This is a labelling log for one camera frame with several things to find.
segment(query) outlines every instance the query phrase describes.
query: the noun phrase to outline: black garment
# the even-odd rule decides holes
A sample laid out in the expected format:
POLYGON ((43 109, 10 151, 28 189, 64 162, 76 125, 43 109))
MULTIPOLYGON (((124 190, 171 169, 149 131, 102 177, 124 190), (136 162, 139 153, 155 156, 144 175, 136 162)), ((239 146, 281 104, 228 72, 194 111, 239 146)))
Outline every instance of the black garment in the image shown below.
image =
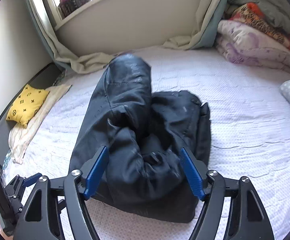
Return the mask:
POLYGON ((208 105, 188 91, 151 94, 150 67, 127 54, 109 63, 93 92, 69 171, 108 146, 109 164, 94 198, 145 217, 189 222, 197 198, 179 152, 187 146, 207 164, 210 142, 208 105))

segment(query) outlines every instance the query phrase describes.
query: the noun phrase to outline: yellow cushion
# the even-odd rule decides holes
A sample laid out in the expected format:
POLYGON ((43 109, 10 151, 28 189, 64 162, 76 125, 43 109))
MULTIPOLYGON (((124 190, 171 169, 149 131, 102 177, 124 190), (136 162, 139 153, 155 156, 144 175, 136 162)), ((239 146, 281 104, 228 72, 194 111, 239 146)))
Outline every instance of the yellow cushion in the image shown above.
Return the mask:
POLYGON ((32 88, 27 84, 11 104, 6 120, 19 122, 26 128, 28 121, 32 119, 45 102, 48 93, 49 91, 32 88))

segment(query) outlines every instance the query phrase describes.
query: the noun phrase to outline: silver screw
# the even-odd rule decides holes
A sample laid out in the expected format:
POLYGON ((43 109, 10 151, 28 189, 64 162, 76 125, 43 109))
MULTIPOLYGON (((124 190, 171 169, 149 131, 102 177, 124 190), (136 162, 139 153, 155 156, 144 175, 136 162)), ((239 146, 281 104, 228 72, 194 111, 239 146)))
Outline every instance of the silver screw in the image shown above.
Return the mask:
POLYGON ((210 170, 210 171, 208 171, 208 174, 209 174, 210 176, 213 176, 213 177, 215 177, 215 176, 217 176, 217 175, 218 175, 218 172, 217 172, 217 171, 215 171, 215 170, 210 170))
POLYGON ((250 182, 250 179, 248 177, 246 177, 246 176, 243 176, 242 177, 242 181, 245 182, 245 183, 248 183, 248 182, 250 182))
POLYGON ((80 173, 81 173, 80 170, 73 170, 73 171, 72 171, 72 175, 73 175, 73 176, 78 176, 80 173))
POLYGON ((39 178, 39 182, 45 182, 47 180, 47 177, 46 176, 41 176, 39 178))

